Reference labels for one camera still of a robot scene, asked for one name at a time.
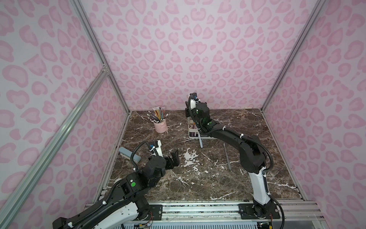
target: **wire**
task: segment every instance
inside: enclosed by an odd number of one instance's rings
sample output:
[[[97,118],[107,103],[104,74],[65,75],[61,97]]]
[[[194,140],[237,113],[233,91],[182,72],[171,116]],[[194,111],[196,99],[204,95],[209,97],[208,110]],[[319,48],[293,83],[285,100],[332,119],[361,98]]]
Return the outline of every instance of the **wire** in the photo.
[[[140,144],[138,144],[138,146],[134,149],[134,151],[131,153],[131,156],[130,156],[130,161],[131,161],[131,163],[134,165],[134,167],[135,167],[135,171],[137,171],[137,170],[138,170],[138,166],[137,166],[137,164],[134,162],[134,155],[135,155],[135,153],[138,151],[138,149],[139,149],[143,144],[146,144],[146,145],[147,145],[147,148],[149,148],[149,142],[148,142],[148,141],[142,141],[142,142],[140,142]]]
[[[115,184],[113,184],[112,188],[110,189],[110,191],[108,192],[107,194],[107,197],[105,198],[105,202],[108,203],[114,189],[119,185],[119,183],[121,182],[121,180],[117,181]],[[99,211],[100,209],[102,209],[104,206],[106,206],[107,204],[101,204],[99,205],[96,209],[94,209],[93,211],[91,211],[90,213],[84,215],[83,217],[81,217],[80,219],[76,220],[75,222],[72,222],[72,225],[75,226],[77,224],[79,224],[80,222],[82,222],[83,220],[85,220],[86,218],[94,215],[97,211]],[[64,229],[69,229],[71,228],[70,226],[68,225],[65,225],[66,227],[64,227]]]
[[[268,155],[268,158],[269,158],[269,167],[268,168],[265,168],[264,170],[263,170],[263,175],[267,172],[267,171],[270,171],[271,169],[273,169],[273,157],[272,157],[272,154],[268,151],[268,149],[262,144],[262,143],[260,143],[260,142],[258,142],[258,141],[256,141],[256,140],[254,140],[254,139],[251,139],[251,138],[249,138],[249,137],[246,137],[246,136],[242,136],[242,137],[240,137],[241,135],[238,133],[238,132],[236,132],[235,130],[233,130],[233,129],[230,129],[230,128],[225,128],[224,130],[222,129],[222,128],[215,128],[215,129],[212,129],[212,130],[210,130],[210,131],[208,131],[208,132],[206,132],[206,133],[204,133],[204,132],[202,132],[201,131],[201,128],[202,128],[202,126],[201,125],[199,125],[198,124],[198,122],[196,121],[196,120],[194,120],[193,119],[193,113],[192,113],[192,109],[191,109],[191,99],[193,99],[194,100],[194,98],[193,98],[193,96],[192,95],[190,95],[189,96],[189,98],[188,98],[188,110],[189,110],[189,115],[191,116],[191,118],[192,118],[192,120],[196,123],[196,126],[197,126],[197,128],[198,128],[198,131],[199,131],[199,133],[201,134],[201,135],[206,135],[206,136],[208,136],[210,133],[212,133],[212,132],[214,132],[214,131],[217,131],[217,130],[221,130],[221,131],[228,131],[228,132],[230,132],[230,133],[232,133],[232,134],[234,134],[234,135],[236,135],[236,136],[238,136],[239,138],[241,138],[241,139],[244,139],[244,140],[247,140],[247,141],[250,141],[250,142],[252,142],[252,143],[255,143],[255,144],[257,144],[257,145],[259,145],[261,148],[263,148],[263,150],[266,152],[266,154]]]
[[[244,213],[244,212],[241,212],[241,211],[238,211],[238,213],[239,214],[248,215],[248,216],[251,216],[251,217],[258,218],[258,216],[256,216],[256,215],[247,214],[247,213]]]
[[[272,213],[270,213],[269,216],[271,217],[271,227],[273,229],[273,216],[272,216]]]
[[[150,221],[151,221],[151,224],[148,228],[150,228],[151,225],[153,224],[153,213],[151,211],[149,211],[149,214],[151,214],[151,217],[150,217],[149,221],[145,224],[140,224],[140,228],[142,228],[141,226],[144,226],[143,228],[145,228],[145,226],[147,226],[150,223]]]
[[[273,198],[271,195],[269,195],[269,197],[271,198],[271,200],[273,200],[279,207],[280,207],[280,211],[281,211],[281,216],[282,216],[282,223],[281,223],[281,227],[280,229],[283,229],[284,225],[285,225],[285,213],[283,212],[282,206],[280,205],[280,203]]]

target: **pink pencil cup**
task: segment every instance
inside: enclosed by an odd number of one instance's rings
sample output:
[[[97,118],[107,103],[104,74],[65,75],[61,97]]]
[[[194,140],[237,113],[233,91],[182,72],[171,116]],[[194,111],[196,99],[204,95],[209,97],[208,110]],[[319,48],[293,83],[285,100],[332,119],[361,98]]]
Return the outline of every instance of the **pink pencil cup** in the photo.
[[[164,133],[165,131],[168,130],[166,120],[164,120],[162,123],[155,123],[154,122],[154,126],[155,126],[156,132],[158,132],[158,133]]]

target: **marble tabletop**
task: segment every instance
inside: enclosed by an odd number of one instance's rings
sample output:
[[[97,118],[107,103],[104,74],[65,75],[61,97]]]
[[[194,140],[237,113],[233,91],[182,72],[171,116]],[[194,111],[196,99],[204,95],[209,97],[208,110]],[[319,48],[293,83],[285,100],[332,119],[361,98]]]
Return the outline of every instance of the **marble tabletop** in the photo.
[[[212,200],[252,199],[253,189],[248,173],[240,165],[239,153],[226,144],[232,171],[228,169],[223,142],[217,139],[198,140],[188,138],[188,124],[184,111],[167,111],[168,131],[162,134],[154,130],[147,111],[133,111],[123,137],[122,147],[133,151],[143,140],[161,140],[163,154],[179,150],[181,164],[167,170],[159,184],[146,195],[148,200]],[[300,198],[284,161],[259,109],[211,110],[211,118],[219,120],[248,135],[257,134],[273,155],[274,168],[267,174],[268,187],[274,198]],[[138,166],[145,165],[147,147],[137,152],[141,156]],[[133,165],[121,155],[117,156],[109,187],[117,178],[133,172]]]

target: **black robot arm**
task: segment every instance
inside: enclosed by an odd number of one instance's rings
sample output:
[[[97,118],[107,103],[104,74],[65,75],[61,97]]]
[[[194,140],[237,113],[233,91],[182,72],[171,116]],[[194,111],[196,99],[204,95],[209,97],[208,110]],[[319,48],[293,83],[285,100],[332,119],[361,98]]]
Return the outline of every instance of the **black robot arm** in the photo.
[[[160,178],[165,175],[166,169],[173,169],[180,163],[178,150],[171,153],[172,157],[170,158],[157,155],[158,151],[161,152],[161,144],[158,146],[157,141],[147,145],[153,155],[149,157],[145,167],[116,181],[103,199],[85,211],[68,219],[63,217],[56,219],[52,223],[53,229],[92,229],[97,224],[98,228],[114,228],[121,222],[136,218],[144,219],[149,212],[149,204],[145,194],[157,185]]]
[[[186,117],[191,117],[202,136],[210,136],[224,141],[239,151],[240,164],[249,173],[253,187],[253,210],[258,218],[265,218],[273,209],[274,203],[279,203],[271,196],[266,172],[273,168],[273,158],[266,147],[260,142],[258,136],[239,134],[234,129],[226,127],[219,121],[210,117],[210,109],[207,103],[202,103],[197,93],[191,93],[186,102]],[[270,165],[266,168],[267,156]],[[280,206],[284,225],[284,214]]]

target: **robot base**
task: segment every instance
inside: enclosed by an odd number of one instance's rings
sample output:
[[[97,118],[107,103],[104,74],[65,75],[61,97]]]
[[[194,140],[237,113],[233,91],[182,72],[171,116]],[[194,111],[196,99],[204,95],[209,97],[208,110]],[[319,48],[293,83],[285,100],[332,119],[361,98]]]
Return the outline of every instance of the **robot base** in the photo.
[[[258,217],[254,215],[253,204],[238,204],[238,206],[239,211],[241,212],[240,215],[242,219],[258,219]],[[268,209],[268,211],[269,213],[272,213],[273,219],[280,218],[280,213],[279,210],[277,209],[277,205],[272,204],[271,207]]]

